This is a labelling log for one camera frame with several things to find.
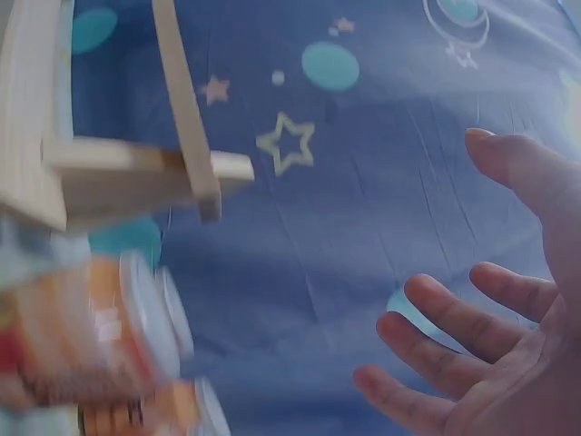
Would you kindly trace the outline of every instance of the wooden board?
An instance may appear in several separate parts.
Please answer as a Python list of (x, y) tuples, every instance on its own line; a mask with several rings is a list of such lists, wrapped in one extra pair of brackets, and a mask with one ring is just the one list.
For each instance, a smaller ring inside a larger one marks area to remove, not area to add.
[[(181, 152), (125, 141), (75, 137), (47, 147), (44, 162), (63, 178), (67, 231), (90, 231), (173, 205), (192, 205)], [(212, 173), (226, 195), (254, 180), (243, 154), (211, 153)]]
[(203, 221), (220, 218), (220, 186), (196, 103), (173, 0), (153, 0), (153, 17), (183, 159)]
[(64, 230), (60, 180), (41, 160), (60, 5), (61, 0), (14, 0), (7, 20), (0, 54), (0, 210)]

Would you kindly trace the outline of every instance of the hand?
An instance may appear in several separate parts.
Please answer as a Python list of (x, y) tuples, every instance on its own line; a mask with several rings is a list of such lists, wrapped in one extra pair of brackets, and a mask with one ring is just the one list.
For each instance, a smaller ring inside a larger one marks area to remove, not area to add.
[(472, 307), (428, 276), (409, 300), (473, 355), (433, 341), (396, 312), (381, 339), (447, 398), (413, 391), (377, 367), (355, 372), (368, 401), (418, 436), (570, 436), (581, 433), (581, 167), (521, 136), (467, 132), (481, 173), (510, 188), (540, 219), (555, 282), (491, 263), (470, 272), (492, 300), (539, 322), (529, 330)]

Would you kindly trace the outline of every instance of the pink star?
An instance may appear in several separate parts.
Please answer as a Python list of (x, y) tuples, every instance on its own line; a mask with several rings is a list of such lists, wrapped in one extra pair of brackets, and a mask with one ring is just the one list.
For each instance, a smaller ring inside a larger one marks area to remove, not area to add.
[(355, 32), (355, 23), (345, 17), (342, 17), (340, 20), (335, 20), (335, 26), (341, 32)]
[(228, 101), (228, 88), (230, 87), (230, 80), (220, 80), (213, 75), (210, 82), (202, 87), (202, 94), (206, 96), (206, 103), (208, 105), (218, 101)]

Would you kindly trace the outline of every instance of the yellow star outline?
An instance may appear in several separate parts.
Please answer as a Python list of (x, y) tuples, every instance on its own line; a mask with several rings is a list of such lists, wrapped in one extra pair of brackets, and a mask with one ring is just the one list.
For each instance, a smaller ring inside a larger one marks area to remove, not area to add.
[[(300, 136), (300, 153), (289, 153), (281, 159), (281, 149), (278, 142), (281, 140), (283, 127), (293, 136)], [(295, 124), (284, 112), (279, 112), (274, 130), (258, 136), (256, 146), (272, 156), (274, 173), (279, 176), (293, 164), (314, 165), (315, 161), (309, 148), (309, 141), (314, 133), (315, 123)]]

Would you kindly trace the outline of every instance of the fingernail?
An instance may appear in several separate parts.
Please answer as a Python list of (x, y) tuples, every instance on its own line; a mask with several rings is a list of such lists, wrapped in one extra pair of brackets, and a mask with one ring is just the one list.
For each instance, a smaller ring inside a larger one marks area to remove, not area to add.
[(466, 130), (466, 144), (476, 144), (483, 139), (494, 136), (492, 132), (484, 129), (470, 128)]

